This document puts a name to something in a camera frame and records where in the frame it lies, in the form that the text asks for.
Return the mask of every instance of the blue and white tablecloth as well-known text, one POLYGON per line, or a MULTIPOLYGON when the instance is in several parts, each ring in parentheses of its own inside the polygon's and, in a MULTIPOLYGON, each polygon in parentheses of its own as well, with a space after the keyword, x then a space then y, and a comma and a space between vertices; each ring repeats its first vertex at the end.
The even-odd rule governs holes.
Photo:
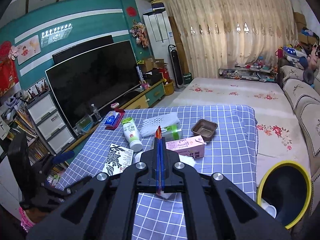
MULTIPOLYGON (((131 116, 140 130, 144 119, 170 112, 177 112, 185 138, 193 136, 191 128, 199 119, 218 124, 212 141, 205 146, 205 156, 195 160, 195 169, 209 175, 220 172, 255 199, 258 132, 253 108, 241 105, 150 108, 127 110, 124 118, 131 116)), ((122 125, 115 130, 105 130, 104 122, 63 174, 57 188, 63 189, 86 175, 101 172, 111 143, 129 148, 122 125)), ((153 138, 141 139, 143 151, 150 150, 153 138)), ((139 194, 132 239, 186 238, 181 194, 173 194, 169 200, 154 194, 139 194)))

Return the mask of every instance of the tower fan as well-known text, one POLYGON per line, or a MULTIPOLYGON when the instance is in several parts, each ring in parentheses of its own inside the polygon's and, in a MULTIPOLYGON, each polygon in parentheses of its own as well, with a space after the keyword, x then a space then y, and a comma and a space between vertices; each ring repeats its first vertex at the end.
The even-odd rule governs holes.
POLYGON ((180 67, 177 47, 175 45, 170 44, 168 46, 168 51, 169 51, 171 65, 173 69, 174 81, 176 83, 174 90, 177 92, 180 92, 180 91, 183 91, 185 87, 184 87, 183 75, 180 67))

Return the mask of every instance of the blue tissue pack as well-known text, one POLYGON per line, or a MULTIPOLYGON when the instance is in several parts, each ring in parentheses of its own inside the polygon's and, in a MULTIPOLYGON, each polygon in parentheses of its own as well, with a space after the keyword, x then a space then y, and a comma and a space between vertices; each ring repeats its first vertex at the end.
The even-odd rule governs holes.
POLYGON ((116 111, 111 111, 107 114, 107 120, 104 123, 106 125, 107 128, 114 128, 115 125, 117 124, 119 118, 120 118, 120 113, 116 112, 116 111))

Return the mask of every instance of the beige curtain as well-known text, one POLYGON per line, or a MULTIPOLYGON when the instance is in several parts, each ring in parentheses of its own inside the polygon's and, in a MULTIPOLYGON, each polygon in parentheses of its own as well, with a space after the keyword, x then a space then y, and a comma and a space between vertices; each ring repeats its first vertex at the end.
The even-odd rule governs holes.
POLYGON ((276 64, 279 46, 297 33, 290 0, 163 0, 181 34, 195 77, 218 77, 219 68, 263 56, 276 64))

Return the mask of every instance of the white box with floral print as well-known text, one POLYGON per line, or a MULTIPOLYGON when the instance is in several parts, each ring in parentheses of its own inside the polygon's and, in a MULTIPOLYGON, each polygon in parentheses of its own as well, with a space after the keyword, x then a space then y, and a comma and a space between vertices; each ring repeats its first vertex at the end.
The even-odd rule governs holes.
POLYGON ((133 150, 111 143, 102 172, 109 176, 121 173, 131 165, 132 158, 133 150))

